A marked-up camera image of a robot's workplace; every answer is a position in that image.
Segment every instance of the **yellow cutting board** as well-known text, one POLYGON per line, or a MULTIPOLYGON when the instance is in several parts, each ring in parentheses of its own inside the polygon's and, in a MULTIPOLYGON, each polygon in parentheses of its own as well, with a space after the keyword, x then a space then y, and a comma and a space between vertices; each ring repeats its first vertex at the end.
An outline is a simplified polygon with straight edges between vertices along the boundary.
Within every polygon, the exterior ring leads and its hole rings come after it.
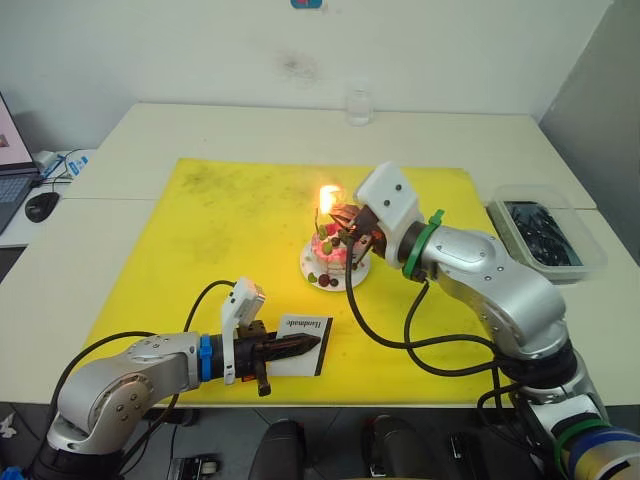
MULTIPOLYGON (((324 292, 302 276, 299 255, 314 232, 318 190, 343 186, 349 196, 374 167, 265 165, 181 159, 96 321, 87 343, 124 330, 180 332, 200 291, 218 279, 246 276, 262 286, 258 314, 269 330, 282 314, 334 318, 322 375, 271 377, 272 394, 259 398, 255 382, 221 380, 184 393, 185 404, 469 404, 491 387, 490 374, 442 378, 416 367, 405 351, 382 347, 358 327, 344 293, 324 292)), ((493 232, 468 173, 459 169, 403 169, 425 217, 442 208, 444 223, 493 232)), ((364 317, 381 335, 402 339, 407 310, 420 285, 373 257, 355 289, 364 317)), ((220 332, 227 287, 211 291, 192 330, 220 332)), ((412 339, 451 333, 486 336, 474 313, 435 283, 414 319, 412 339)), ((102 347, 90 358, 123 351, 136 339, 102 347)), ((423 348, 441 368, 490 359, 485 347, 457 342, 423 348)))

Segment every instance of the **floor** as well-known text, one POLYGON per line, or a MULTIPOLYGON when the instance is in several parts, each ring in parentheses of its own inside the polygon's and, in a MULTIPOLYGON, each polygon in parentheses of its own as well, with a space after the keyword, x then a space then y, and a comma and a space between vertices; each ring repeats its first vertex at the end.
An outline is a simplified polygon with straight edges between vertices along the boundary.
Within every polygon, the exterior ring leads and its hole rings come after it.
MULTIPOLYGON (((45 407, 42 405, 0 403, 0 420, 17 411, 13 426, 18 434, 0 438, 0 462, 24 466, 29 463, 43 435, 45 407)), ((640 431, 640 406, 612 407, 611 421, 640 431)), ((237 408, 205 409, 191 427, 178 427, 174 454, 185 457, 214 454, 221 463, 215 477, 247 478, 253 455, 268 426, 281 419, 304 425, 309 452, 307 480, 348 479, 365 474, 360 457, 360 428, 367 418, 390 413, 415 426, 451 480, 462 479, 451 459, 447 440, 451 433, 469 431, 479 435, 491 479, 534 480, 541 478, 525 454, 477 428, 468 409, 381 409, 381 408, 237 408)), ((137 434, 145 428, 139 426, 137 434)), ((169 465, 172 425, 163 425, 151 438, 149 447, 127 480, 164 480, 169 465)))

